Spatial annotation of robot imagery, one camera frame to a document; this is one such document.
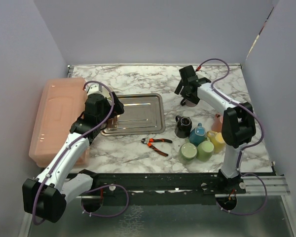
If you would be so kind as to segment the dark teal mug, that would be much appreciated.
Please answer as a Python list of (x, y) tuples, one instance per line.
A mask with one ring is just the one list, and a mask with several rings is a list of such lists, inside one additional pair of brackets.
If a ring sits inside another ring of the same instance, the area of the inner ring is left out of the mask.
[(115, 126), (117, 125), (117, 120), (118, 120), (119, 115), (116, 115), (110, 119), (107, 120), (107, 127), (106, 129), (114, 129)]

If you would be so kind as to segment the lilac wavy-pattern mug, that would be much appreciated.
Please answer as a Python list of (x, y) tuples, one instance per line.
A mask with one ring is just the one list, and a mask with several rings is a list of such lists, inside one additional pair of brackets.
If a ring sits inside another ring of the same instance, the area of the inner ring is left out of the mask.
[(185, 98), (183, 98), (183, 99), (181, 100), (180, 105), (181, 105), (181, 106), (187, 106), (187, 107), (196, 107), (196, 106), (197, 106), (197, 104), (192, 103), (192, 102), (186, 100)]

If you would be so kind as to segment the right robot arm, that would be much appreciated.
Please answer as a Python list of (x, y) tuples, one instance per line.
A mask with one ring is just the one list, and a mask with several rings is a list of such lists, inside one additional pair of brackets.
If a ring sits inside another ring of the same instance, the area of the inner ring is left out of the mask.
[(250, 103), (240, 103), (218, 91), (206, 78), (199, 78), (192, 65), (179, 69), (181, 80), (175, 94), (182, 96), (180, 104), (198, 104), (203, 100), (222, 114), (222, 137), (226, 150), (221, 168), (224, 177), (217, 180), (217, 188), (228, 193), (235, 186), (232, 178), (239, 175), (241, 149), (249, 144), (256, 134), (253, 107)]

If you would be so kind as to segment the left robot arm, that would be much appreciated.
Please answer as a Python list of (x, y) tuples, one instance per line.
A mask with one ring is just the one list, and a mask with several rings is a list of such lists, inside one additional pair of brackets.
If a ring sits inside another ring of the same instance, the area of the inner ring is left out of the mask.
[(124, 113), (124, 105), (114, 92), (111, 100), (100, 93), (88, 95), (85, 109), (72, 124), (66, 141), (48, 167), (36, 178), (27, 179), (22, 186), (24, 210), (32, 215), (35, 225), (45, 220), (57, 222), (69, 202), (83, 193), (99, 190), (98, 175), (83, 170), (72, 180), (66, 178), (80, 156), (101, 131), (102, 125)]

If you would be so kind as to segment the yellow-green faceted mug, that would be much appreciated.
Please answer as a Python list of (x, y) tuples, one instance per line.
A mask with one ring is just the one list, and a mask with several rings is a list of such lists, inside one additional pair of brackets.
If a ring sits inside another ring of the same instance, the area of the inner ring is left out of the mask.
[(102, 95), (107, 98), (108, 101), (111, 102), (111, 96), (110, 96), (110, 93), (109, 91), (105, 88), (105, 87), (102, 87)]

